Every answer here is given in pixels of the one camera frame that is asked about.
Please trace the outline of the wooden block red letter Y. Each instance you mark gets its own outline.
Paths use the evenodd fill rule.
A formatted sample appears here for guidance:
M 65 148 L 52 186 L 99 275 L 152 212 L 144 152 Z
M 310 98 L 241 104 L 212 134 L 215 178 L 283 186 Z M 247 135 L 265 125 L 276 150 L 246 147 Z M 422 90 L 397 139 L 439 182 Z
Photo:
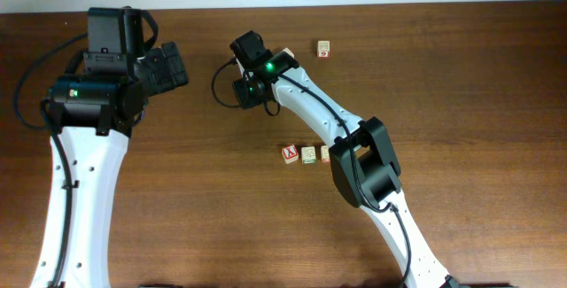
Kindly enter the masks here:
M 294 144 L 287 145 L 282 148 L 283 160 L 286 164 L 290 164 L 299 159 L 298 149 Z

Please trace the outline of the wooden block green letter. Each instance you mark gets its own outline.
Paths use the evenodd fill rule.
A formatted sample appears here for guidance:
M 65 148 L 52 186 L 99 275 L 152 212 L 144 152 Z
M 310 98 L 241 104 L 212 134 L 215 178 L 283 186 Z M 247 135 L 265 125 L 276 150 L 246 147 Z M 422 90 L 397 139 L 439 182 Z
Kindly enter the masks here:
M 301 161 L 303 164 L 313 164 L 316 162 L 316 149 L 314 146 L 301 148 Z

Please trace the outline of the wooden block red side engraved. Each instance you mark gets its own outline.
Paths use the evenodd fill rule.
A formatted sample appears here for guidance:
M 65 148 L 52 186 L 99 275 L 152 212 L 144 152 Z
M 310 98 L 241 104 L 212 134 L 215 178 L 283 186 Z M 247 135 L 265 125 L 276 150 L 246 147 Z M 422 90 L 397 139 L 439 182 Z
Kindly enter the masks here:
M 327 145 L 322 145 L 320 152 L 321 152 L 321 162 L 329 163 L 330 162 L 329 147 Z

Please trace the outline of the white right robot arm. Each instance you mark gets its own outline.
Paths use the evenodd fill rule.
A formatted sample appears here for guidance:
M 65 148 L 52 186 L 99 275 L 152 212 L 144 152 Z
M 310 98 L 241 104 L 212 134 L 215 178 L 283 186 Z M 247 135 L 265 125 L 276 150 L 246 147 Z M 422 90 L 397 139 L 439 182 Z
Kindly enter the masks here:
M 363 120 L 325 94 L 286 51 L 238 53 L 235 92 L 244 107 L 269 100 L 298 115 L 328 146 L 333 181 L 343 199 L 377 227 L 398 263 L 403 287 L 456 287 L 411 215 L 401 167 L 382 121 Z

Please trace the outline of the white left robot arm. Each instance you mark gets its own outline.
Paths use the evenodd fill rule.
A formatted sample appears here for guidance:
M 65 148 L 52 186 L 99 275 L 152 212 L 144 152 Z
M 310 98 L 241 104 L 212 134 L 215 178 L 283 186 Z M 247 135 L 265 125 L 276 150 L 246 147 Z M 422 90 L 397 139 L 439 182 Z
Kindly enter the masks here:
M 52 179 L 34 287 L 107 287 L 113 198 L 133 128 L 151 96 L 188 84 L 174 42 L 132 71 L 65 74 L 40 110 L 50 131 Z

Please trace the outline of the wooden block green side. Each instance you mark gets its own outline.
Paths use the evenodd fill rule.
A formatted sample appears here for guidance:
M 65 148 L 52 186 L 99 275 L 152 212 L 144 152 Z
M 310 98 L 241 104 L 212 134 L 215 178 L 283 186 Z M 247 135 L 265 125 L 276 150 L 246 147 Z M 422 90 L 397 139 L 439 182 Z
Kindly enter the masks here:
M 286 52 L 288 55 L 290 55 L 292 58 L 295 58 L 294 53 L 289 49 L 289 48 L 284 48 L 283 52 Z

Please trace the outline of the wooden block red number far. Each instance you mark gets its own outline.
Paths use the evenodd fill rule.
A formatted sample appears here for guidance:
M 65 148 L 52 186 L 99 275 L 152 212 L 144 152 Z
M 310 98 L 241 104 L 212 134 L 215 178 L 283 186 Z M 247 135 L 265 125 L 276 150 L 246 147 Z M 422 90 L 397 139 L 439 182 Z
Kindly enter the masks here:
M 321 40 L 317 42 L 317 57 L 328 58 L 330 56 L 330 41 Z

